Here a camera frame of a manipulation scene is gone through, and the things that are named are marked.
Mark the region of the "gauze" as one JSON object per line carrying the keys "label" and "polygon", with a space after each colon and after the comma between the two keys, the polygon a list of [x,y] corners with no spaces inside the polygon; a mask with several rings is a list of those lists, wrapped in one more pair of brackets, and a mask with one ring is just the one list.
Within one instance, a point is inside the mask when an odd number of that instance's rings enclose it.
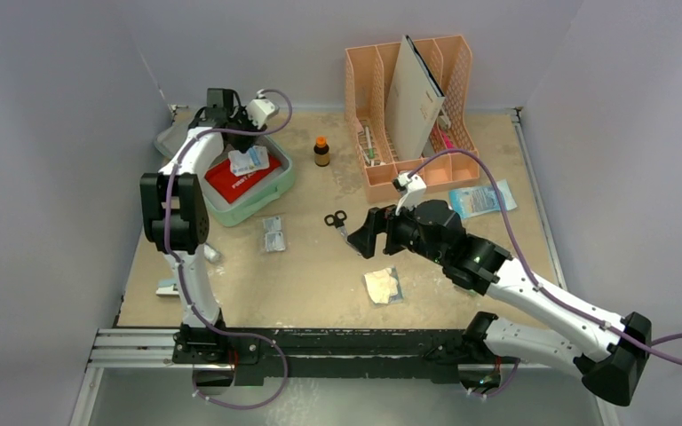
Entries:
{"label": "gauze", "polygon": [[389,305],[403,301],[400,280],[395,267],[367,272],[363,275],[363,285],[369,300],[374,305]]}

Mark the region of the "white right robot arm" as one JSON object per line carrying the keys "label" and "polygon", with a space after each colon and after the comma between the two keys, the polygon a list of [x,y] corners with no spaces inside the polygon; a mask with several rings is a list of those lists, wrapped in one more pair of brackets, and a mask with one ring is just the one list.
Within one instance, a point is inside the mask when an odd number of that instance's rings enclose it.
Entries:
{"label": "white right robot arm", "polygon": [[483,361],[494,354],[525,359],[563,371],[611,404],[629,406],[648,361],[651,321],[637,313],[609,312],[568,293],[532,271],[511,252],[465,231],[445,201],[413,209],[372,208],[363,225],[347,236],[361,256],[407,250],[439,265],[456,286],[509,304],[539,320],[542,329],[479,312],[463,338],[465,354]]}

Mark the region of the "white blue mask packet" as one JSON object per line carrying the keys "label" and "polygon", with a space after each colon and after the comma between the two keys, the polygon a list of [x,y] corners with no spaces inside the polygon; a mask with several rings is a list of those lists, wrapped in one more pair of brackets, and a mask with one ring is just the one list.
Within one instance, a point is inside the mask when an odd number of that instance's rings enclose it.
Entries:
{"label": "white blue mask packet", "polygon": [[232,150],[228,153],[229,169],[236,177],[248,175],[270,167],[270,155],[265,146],[251,146],[245,153]]}

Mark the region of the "black handled scissors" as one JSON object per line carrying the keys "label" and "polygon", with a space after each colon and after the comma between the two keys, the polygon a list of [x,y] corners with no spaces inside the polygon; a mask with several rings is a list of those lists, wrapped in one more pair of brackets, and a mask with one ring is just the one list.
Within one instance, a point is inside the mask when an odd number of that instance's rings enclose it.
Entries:
{"label": "black handled scissors", "polygon": [[335,213],[328,214],[324,218],[324,223],[326,226],[334,227],[337,232],[341,235],[342,239],[347,245],[350,245],[348,240],[348,232],[345,228],[345,221],[347,219],[346,212],[344,210],[338,210]]}

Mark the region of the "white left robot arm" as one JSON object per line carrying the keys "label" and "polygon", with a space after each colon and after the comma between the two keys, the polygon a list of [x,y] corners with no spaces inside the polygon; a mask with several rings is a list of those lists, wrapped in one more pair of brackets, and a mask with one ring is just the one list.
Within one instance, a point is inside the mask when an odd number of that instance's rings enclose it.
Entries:
{"label": "white left robot arm", "polygon": [[210,220],[202,179],[226,147],[241,152],[252,147],[274,112],[262,94],[243,104],[235,90],[213,88],[207,99],[187,124],[181,147],[161,169],[143,174],[139,187],[144,234],[163,253],[177,282],[183,309],[178,343],[194,344],[206,362],[217,363],[234,339],[262,337],[217,326],[220,307],[206,267]]}

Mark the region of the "blue wet wipes pack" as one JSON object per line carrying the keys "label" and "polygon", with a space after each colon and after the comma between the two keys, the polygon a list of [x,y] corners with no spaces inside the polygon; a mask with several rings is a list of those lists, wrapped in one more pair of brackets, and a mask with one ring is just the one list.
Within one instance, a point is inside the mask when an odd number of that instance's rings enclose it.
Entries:
{"label": "blue wet wipes pack", "polygon": [[[507,211],[517,208],[511,188],[505,179],[496,182],[504,200]],[[498,196],[492,185],[458,188],[448,192],[448,200],[452,210],[462,219],[480,216],[487,213],[500,212]]]}

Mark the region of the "red first aid pouch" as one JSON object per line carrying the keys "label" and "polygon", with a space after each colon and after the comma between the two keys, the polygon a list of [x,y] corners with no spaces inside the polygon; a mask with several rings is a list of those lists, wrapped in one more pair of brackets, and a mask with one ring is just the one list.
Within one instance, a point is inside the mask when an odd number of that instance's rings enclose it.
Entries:
{"label": "red first aid pouch", "polygon": [[205,174],[205,180],[224,200],[233,203],[270,173],[280,168],[281,162],[272,154],[269,155],[270,167],[266,170],[258,170],[248,175],[236,177],[230,171],[229,160],[226,158]]}

